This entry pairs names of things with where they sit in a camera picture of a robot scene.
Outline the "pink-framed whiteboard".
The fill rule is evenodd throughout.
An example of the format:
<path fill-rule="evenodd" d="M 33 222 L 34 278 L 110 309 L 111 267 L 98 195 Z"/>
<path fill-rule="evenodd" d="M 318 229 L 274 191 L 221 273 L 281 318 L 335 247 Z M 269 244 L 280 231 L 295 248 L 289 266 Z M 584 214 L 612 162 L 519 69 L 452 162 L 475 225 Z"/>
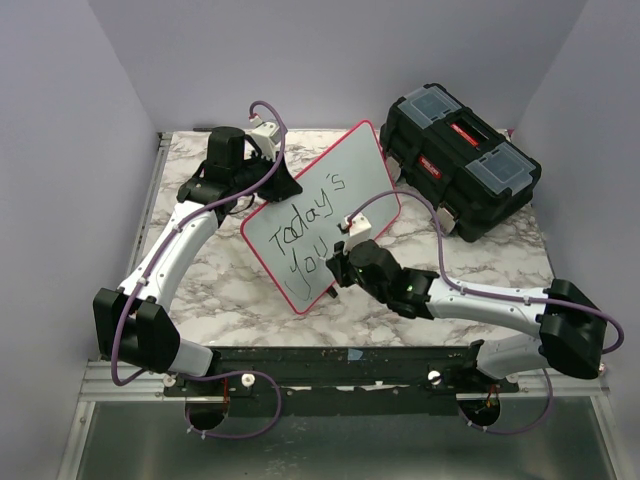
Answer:
<path fill-rule="evenodd" d="M 312 161 L 296 181 L 300 194 L 259 207 L 242 222 L 241 235 L 291 309 L 304 314 L 334 282 L 325 259 L 346 238 L 338 224 L 395 185 L 368 120 Z"/>

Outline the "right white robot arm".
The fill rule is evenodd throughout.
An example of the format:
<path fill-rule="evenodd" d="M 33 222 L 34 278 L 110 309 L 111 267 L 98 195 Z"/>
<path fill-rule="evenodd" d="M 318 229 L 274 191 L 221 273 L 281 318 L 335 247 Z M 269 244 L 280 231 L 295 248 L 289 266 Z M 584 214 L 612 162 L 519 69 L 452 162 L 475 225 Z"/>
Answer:
<path fill-rule="evenodd" d="M 529 290 L 446 281 L 436 272 L 401 266 L 373 240 L 350 251 L 336 243 L 326 266 L 340 287 L 356 285 L 402 317 L 462 319 L 514 331 L 473 344 L 475 357 L 459 370 L 471 391 L 527 370 L 552 368 L 583 380 L 599 375 L 606 323 L 570 281 Z"/>

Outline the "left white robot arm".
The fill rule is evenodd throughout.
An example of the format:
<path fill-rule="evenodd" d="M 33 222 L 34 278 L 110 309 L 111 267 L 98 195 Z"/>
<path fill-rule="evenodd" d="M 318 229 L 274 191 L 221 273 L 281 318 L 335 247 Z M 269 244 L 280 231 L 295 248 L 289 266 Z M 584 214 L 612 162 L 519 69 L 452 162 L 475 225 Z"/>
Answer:
<path fill-rule="evenodd" d="M 170 219 L 147 255 L 114 289 L 93 300 L 99 351 L 112 363 L 177 373 L 201 395 L 222 380 L 211 349 L 181 338 L 169 317 L 185 273 L 239 198 L 280 202 L 301 193 L 284 160 L 286 131 L 273 121 L 253 129 L 216 127 L 205 160 L 178 189 Z"/>

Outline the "black red toolbox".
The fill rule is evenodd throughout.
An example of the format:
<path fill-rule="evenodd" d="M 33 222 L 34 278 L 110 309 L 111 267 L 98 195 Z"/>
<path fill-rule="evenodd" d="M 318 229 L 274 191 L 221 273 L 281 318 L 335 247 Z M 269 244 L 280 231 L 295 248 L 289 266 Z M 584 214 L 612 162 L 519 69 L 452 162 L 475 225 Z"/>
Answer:
<path fill-rule="evenodd" d="M 440 215 L 473 243 L 533 198 L 541 165 L 438 83 L 397 99 L 380 130 L 384 153 Z"/>

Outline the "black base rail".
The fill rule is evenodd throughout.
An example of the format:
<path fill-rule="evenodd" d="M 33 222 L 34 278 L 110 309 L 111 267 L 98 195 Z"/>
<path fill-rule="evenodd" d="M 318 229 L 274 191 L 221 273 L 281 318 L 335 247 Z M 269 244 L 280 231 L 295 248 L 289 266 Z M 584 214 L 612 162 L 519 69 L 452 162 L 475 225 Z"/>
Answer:
<path fill-rule="evenodd" d="M 476 371 L 471 347 L 219 347 L 223 381 L 177 378 L 161 395 L 195 414 L 266 418 L 400 414 L 455 415 L 458 399 L 482 400 L 518 386 Z"/>

